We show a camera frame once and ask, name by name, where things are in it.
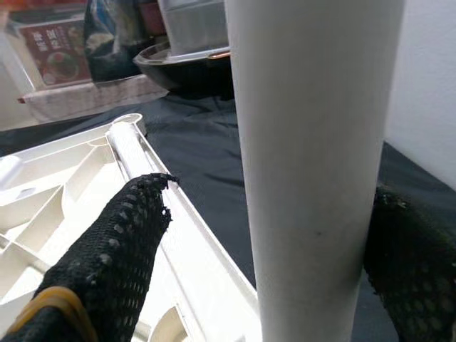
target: black bowl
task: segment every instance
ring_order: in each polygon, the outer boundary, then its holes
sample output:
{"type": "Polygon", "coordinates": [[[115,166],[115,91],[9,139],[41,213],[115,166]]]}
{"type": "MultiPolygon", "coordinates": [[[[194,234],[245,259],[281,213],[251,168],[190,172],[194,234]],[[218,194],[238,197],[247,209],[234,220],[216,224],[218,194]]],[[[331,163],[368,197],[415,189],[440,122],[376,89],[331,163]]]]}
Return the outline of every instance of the black bowl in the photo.
{"type": "Polygon", "coordinates": [[[169,43],[141,51],[134,59],[139,69],[154,82],[181,95],[233,94],[229,53],[198,53],[170,58],[169,43]]]}

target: white rod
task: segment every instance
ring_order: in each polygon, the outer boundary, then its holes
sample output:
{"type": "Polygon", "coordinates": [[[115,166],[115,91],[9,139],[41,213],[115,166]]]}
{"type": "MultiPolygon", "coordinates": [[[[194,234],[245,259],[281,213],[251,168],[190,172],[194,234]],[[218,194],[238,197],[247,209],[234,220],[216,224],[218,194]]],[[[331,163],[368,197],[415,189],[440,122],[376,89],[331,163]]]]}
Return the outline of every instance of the white rod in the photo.
{"type": "Polygon", "coordinates": [[[132,123],[113,123],[108,132],[108,140],[117,152],[129,179],[153,172],[132,123]]]}
{"type": "Polygon", "coordinates": [[[351,339],[402,0],[226,0],[265,342],[351,339]]]}

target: white wall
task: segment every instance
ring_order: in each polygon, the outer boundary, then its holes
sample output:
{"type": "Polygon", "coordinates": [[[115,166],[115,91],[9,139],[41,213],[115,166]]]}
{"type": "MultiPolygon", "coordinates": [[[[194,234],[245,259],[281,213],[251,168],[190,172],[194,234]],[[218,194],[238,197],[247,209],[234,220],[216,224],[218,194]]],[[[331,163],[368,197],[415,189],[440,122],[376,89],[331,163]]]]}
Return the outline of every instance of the white wall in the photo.
{"type": "Polygon", "coordinates": [[[386,139],[456,189],[456,1],[407,0],[386,139]]]}

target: orange rubber band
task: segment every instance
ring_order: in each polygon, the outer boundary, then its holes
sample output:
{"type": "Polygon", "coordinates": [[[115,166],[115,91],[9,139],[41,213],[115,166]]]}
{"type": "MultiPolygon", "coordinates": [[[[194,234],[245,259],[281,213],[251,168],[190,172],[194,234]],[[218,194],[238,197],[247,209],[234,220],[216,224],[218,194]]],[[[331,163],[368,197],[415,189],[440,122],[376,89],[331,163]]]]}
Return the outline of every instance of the orange rubber band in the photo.
{"type": "Polygon", "coordinates": [[[78,295],[62,286],[52,286],[32,299],[6,333],[15,333],[44,307],[59,309],[85,342],[98,342],[96,330],[78,295]]]}

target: white pvc pipe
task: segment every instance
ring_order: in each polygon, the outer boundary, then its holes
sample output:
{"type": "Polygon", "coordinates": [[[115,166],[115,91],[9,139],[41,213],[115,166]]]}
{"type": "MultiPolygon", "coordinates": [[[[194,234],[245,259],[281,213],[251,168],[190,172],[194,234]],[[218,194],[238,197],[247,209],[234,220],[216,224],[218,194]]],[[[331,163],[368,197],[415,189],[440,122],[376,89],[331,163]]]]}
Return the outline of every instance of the white pvc pipe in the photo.
{"type": "Polygon", "coordinates": [[[132,123],[113,123],[108,132],[108,140],[117,152],[129,180],[153,172],[132,123]]]}
{"type": "Polygon", "coordinates": [[[264,341],[350,341],[403,1],[225,6],[264,341]]]}

